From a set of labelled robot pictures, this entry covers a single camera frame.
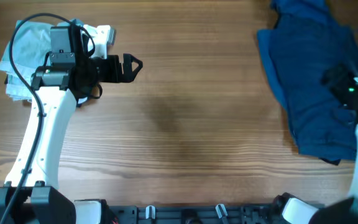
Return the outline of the dark navy blue shorts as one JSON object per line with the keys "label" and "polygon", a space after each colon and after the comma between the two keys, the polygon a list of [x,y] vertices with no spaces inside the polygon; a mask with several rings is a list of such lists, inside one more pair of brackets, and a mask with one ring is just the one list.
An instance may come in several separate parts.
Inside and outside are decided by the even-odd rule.
{"label": "dark navy blue shorts", "polygon": [[354,160],[355,116],[321,83],[329,69],[358,62],[352,30],[284,14],[270,36],[270,58],[282,86],[298,152],[327,161]]}

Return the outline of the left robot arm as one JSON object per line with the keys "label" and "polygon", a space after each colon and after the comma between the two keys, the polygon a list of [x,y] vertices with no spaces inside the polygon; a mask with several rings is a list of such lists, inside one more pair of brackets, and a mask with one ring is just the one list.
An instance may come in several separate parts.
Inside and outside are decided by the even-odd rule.
{"label": "left robot arm", "polygon": [[52,49],[29,85],[32,110],[18,157],[0,187],[0,223],[117,223],[105,200],[71,201],[58,190],[58,167],[80,99],[106,83],[130,83],[143,63],[131,54],[95,56],[80,26],[51,28]]}

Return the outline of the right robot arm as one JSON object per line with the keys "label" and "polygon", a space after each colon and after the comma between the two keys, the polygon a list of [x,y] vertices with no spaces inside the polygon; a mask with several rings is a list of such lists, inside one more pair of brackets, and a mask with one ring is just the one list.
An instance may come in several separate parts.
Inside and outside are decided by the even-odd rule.
{"label": "right robot arm", "polygon": [[345,109],[355,113],[350,135],[355,144],[355,161],[349,191],[345,198],[320,208],[289,197],[280,216],[285,223],[358,223],[358,71],[338,65],[324,74],[321,83]]}

